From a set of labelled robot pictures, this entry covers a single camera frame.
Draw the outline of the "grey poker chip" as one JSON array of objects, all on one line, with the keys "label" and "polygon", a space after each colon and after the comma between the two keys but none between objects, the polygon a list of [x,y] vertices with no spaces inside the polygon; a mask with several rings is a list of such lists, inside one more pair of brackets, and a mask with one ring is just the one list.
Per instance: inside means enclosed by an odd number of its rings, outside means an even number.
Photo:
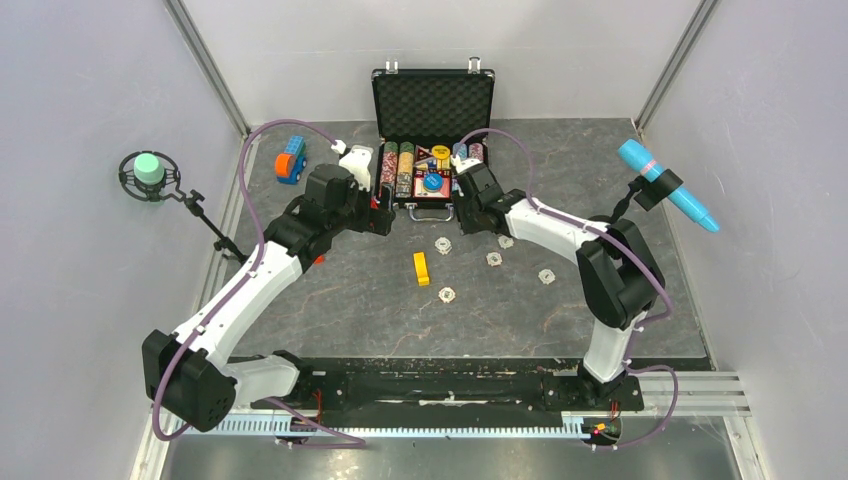
[{"label": "grey poker chip", "polygon": [[537,274],[538,279],[544,285],[550,285],[556,280],[555,273],[550,269],[542,269]]}]

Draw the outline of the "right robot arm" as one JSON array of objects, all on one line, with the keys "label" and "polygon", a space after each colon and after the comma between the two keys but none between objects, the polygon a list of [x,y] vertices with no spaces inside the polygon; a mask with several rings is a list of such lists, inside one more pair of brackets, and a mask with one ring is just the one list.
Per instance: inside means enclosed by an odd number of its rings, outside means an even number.
[{"label": "right robot arm", "polygon": [[577,392],[591,408],[612,401],[626,377],[632,336],[664,288],[664,279],[638,227],[585,220],[552,209],[514,189],[505,191],[478,160],[455,169],[452,195],[465,234],[492,232],[541,246],[577,266],[595,321],[580,361]]}]

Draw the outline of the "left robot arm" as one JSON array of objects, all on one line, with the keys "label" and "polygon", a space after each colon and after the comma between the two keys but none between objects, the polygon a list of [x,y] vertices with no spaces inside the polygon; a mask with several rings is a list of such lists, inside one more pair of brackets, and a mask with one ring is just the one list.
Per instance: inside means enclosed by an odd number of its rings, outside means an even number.
[{"label": "left robot arm", "polygon": [[305,192],[269,223],[265,239],[213,299],[172,333],[152,331],[143,341],[147,396],[186,427],[207,432],[234,407],[280,398],[306,405],[313,379],[284,355],[231,362],[241,337],[284,289],[291,286],[350,230],[385,236],[393,211],[372,205],[367,163],[347,155],[311,172]]}]

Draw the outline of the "black poker chip case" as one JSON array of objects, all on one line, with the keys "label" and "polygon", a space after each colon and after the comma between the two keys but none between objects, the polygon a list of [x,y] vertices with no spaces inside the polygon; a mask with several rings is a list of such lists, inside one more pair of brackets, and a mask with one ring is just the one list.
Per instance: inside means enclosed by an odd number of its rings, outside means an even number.
[{"label": "black poker chip case", "polygon": [[[451,195],[459,191],[450,160],[431,154],[434,145],[452,149],[465,135],[491,122],[495,73],[472,56],[464,68],[401,68],[395,60],[372,71],[371,86],[380,145],[376,196],[394,185],[395,208],[415,222],[449,222]],[[440,191],[423,188],[428,173],[442,176]]]}]

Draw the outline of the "white 1 poker chip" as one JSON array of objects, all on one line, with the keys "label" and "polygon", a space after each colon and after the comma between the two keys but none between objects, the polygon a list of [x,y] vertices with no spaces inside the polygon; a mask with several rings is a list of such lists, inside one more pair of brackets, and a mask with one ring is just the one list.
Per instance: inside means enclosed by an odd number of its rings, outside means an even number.
[{"label": "white 1 poker chip", "polygon": [[436,250],[442,254],[447,255],[452,250],[452,243],[448,238],[440,237],[434,242],[434,246]]}]

